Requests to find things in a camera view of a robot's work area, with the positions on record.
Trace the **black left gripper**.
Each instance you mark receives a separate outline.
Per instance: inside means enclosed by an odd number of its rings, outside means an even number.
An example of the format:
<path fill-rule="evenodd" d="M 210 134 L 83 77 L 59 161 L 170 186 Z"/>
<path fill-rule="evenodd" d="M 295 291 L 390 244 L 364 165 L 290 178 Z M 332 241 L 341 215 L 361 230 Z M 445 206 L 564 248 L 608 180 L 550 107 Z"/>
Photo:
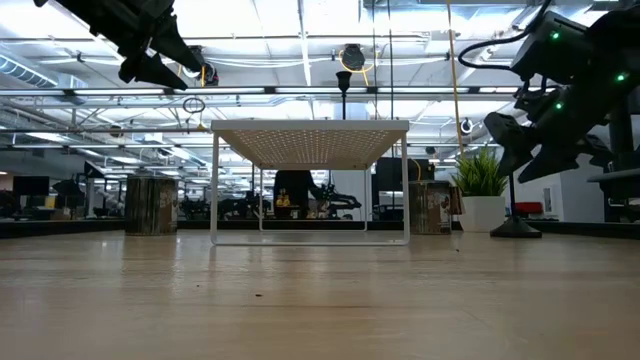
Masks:
<path fill-rule="evenodd" d="M 202 62 L 186 45 L 173 16 L 175 0 L 101 0 L 107 25 L 103 35 L 115 43 L 125 61 L 118 75 L 125 83 L 132 80 L 185 90 L 187 85 L 161 61 L 159 54 L 149 57 L 149 47 L 178 62 L 192 72 L 200 72 Z"/>

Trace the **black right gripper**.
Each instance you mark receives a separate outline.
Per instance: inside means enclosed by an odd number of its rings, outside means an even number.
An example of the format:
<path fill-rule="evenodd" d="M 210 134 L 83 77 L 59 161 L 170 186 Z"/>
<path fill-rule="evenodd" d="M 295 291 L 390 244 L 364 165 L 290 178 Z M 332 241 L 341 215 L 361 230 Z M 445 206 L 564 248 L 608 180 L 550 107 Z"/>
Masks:
<path fill-rule="evenodd" d="M 527 113 L 532 122 L 521 126 L 511 115 L 489 113 L 484 125 L 494 141 L 503 147 L 498 172 L 506 176 L 523 165 L 518 176 L 521 184 L 579 167 L 580 154 L 591 157 L 594 165 L 606 165 L 611 150 L 590 131 L 608 123 L 613 109 L 613 95 L 583 85 L 516 93 L 516 107 Z M 537 147 L 538 153 L 531 151 Z"/>

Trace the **black candlestick holder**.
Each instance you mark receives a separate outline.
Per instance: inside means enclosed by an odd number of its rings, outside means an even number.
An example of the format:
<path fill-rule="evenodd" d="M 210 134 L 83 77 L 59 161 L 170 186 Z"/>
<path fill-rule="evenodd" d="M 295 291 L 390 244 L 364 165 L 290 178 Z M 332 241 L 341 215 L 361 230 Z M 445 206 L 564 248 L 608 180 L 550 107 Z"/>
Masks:
<path fill-rule="evenodd" d="M 541 238 L 542 233 L 540 231 L 529 226 L 517 215 L 515 200 L 515 181 L 513 174 L 510 174 L 508 176 L 508 179 L 510 215 L 502 225 L 490 231 L 490 236 L 496 238 Z"/>
<path fill-rule="evenodd" d="M 350 79 L 352 73 L 350 71 L 339 71 L 336 73 L 338 88 L 341 92 L 342 119 L 347 117 L 347 92 L 350 88 Z"/>

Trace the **silver tin can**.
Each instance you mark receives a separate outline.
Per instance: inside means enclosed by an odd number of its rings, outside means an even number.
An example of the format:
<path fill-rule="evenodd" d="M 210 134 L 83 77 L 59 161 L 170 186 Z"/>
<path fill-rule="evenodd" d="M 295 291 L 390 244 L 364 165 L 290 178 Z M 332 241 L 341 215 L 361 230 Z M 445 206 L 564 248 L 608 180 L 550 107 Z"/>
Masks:
<path fill-rule="evenodd" d="M 178 182 L 158 176 L 127 178 L 125 233 L 130 236 L 164 236 L 177 232 Z"/>
<path fill-rule="evenodd" d="M 449 181 L 412 181 L 409 212 L 412 235 L 448 235 L 452 217 L 463 212 L 460 189 Z"/>

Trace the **green plant in white pot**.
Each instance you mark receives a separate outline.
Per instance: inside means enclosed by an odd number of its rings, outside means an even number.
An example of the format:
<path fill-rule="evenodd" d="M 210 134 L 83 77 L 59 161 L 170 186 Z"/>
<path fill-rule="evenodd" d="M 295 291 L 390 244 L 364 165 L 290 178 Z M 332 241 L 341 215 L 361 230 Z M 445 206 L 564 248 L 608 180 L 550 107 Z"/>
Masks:
<path fill-rule="evenodd" d="M 499 160 L 491 148 L 458 159 L 453 184 L 460 190 L 463 212 L 462 229 L 471 233 L 489 233 L 502 225 L 506 216 L 504 191 L 507 177 L 499 173 Z"/>

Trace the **black computer monitor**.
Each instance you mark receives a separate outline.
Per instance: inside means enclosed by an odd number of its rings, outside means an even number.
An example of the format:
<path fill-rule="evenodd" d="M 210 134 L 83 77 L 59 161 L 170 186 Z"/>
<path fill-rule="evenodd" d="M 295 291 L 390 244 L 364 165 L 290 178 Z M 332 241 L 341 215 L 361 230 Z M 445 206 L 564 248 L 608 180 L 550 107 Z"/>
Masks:
<path fill-rule="evenodd" d="M 609 171 L 617 172 L 640 168 L 640 152 L 634 148 L 628 100 L 622 100 L 608 117 L 610 150 L 613 154 L 608 165 Z"/>

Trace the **gray computer desk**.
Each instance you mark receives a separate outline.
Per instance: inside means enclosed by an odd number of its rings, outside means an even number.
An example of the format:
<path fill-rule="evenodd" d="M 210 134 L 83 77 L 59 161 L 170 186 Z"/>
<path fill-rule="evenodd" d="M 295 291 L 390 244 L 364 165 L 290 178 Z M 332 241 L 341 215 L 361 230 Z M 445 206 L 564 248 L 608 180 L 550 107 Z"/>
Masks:
<path fill-rule="evenodd" d="M 640 223 L 640 168 L 594 175 L 604 196 L 606 222 Z"/>

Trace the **black background screen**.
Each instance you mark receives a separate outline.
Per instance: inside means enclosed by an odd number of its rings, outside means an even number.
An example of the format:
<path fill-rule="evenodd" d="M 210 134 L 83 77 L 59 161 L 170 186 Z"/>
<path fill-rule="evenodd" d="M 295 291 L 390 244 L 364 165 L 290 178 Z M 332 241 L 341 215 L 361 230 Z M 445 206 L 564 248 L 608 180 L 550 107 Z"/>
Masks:
<path fill-rule="evenodd" d="M 426 181 L 435 178 L 435 165 L 427 159 L 408 158 L 408 181 Z M 372 186 L 378 191 L 402 191 L 402 159 L 383 157 L 375 163 Z"/>

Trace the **white perforated metal shelf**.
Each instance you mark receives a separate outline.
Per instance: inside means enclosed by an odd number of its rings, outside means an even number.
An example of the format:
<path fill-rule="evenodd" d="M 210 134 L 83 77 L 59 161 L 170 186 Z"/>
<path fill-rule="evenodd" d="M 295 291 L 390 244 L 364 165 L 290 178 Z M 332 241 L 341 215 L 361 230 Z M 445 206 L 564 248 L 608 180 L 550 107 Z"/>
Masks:
<path fill-rule="evenodd" d="M 391 247 L 410 243 L 408 179 L 409 122 L 406 120 L 218 120 L 211 131 L 210 241 L 214 246 Z M 266 170 L 361 171 L 363 184 L 374 162 L 388 150 L 401 149 L 403 233 L 400 240 L 371 241 L 226 241 L 218 239 L 220 143 Z"/>

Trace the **small background monitor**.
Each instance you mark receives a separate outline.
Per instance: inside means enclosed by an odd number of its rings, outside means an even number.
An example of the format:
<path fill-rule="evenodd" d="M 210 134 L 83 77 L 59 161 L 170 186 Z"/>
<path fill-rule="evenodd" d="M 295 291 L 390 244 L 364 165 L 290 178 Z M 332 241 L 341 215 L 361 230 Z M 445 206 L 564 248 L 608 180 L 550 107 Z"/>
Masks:
<path fill-rule="evenodd" d="M 48 196 L 48 176 L 14 176 L 12 191 L 17 196 Z"/>

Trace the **black aluminium table frame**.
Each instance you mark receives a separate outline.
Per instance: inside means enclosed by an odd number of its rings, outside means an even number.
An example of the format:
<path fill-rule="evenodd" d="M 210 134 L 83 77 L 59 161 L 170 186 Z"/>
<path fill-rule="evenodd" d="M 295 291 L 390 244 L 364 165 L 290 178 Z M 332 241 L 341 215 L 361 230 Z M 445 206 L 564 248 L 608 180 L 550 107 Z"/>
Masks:
<path fill-rule="evenodd" d="M 532 228 L 543 233 L 580 235 L 605 238 L 640 240 L 640 224 L 638 223 L 584 223 L 525 220 Z M 269 230 L 363 230 L 364 223 L 345 220 L 272 220 L 263 224 Z M 402 230 L 400 221 L 368 222 L 368 230 L 396 231 Z M 124 230 L 125 221 L 120 219 L 106 220 L 71 220 L 71 221 L 0 221 L 0 239 L 33 237 L 44 235 L 60 235 L 87 232 Z M 179 220 L 178 230 L 209 230 L 209 221 Z M 258 230 L 257 220 L 220 221 L 218 228 L 222 230 Z"/>

